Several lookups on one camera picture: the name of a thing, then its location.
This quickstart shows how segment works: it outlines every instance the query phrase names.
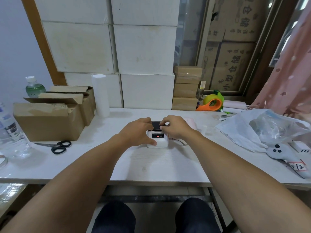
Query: orange tape dispenser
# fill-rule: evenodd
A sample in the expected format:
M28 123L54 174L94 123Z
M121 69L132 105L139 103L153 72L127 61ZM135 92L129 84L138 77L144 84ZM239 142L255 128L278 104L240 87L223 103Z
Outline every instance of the orange tape dispenser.
M222 107L222 100L217 95L210 94L204 98L203 104L196 111L217 111Z

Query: person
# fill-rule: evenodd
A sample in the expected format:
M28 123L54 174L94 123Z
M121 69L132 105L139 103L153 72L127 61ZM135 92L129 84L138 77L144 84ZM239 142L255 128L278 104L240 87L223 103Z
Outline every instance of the person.
M311 210L271 176L193 130L179 116L169 115L160 125L192 148L241 232L311 231ZM140 118L83 154L45 185L2 233L85 233L118 159L131 146L156 145L146 136L152 129L150 118ZM211 209L199 199L186 200L175 219L177 233L220 232ZM134 228L129 207L112 202L103 207L92 232L132 233Z

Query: hand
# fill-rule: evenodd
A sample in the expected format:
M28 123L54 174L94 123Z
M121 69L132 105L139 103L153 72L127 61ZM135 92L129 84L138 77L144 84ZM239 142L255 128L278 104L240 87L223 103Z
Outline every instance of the hand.
M167 133L169 137L175 138L175 139L183 139L185 138L192 132L194 131L188 123L183 120L182 117L180 116L174 116L174 115L169 115L165 117L161 122L160 122L160 129Z
M156 146L156 141L147 136L147 130L153 130L151 118L140 118L128 123L119 134L125 138L130 146L142 144Z

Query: green liquid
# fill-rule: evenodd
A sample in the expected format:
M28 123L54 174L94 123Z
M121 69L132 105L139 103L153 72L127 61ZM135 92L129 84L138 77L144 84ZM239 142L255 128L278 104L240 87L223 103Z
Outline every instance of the green liquid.
M30 98L38 98L40 93L46 92L46 89L42 84L38 83L32 86L26 86L26 92Z

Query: table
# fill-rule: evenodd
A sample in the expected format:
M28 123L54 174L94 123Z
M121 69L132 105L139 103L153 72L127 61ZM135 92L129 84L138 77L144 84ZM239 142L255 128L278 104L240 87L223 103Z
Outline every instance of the table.
M252 153L234 144L215 128L220 121L213 116L222 114L221 112L120 108L110 110L108 118L101 119L95 116L90 126L84 128L79 139L73 141L72 146L61 155L54 155L48 147L32 144L32 153L28 158L10 159L8 164L0 169L0 182L46 184L89 149L118 133L128 122L141 117L161 121L165 116L172 114L193 118L198 130L201 130L203 125L207 125L208 131L205 136L208 139L231 150L280 183L311 183L310 180L301 178L290 167L271 159L265 153ZM300 158L311 167L310 155L302 155ZM110 184L211 186L192 149L189 146L182 146L178 141L170 141L167 149L149 149L145 145L129 148L117 162Z

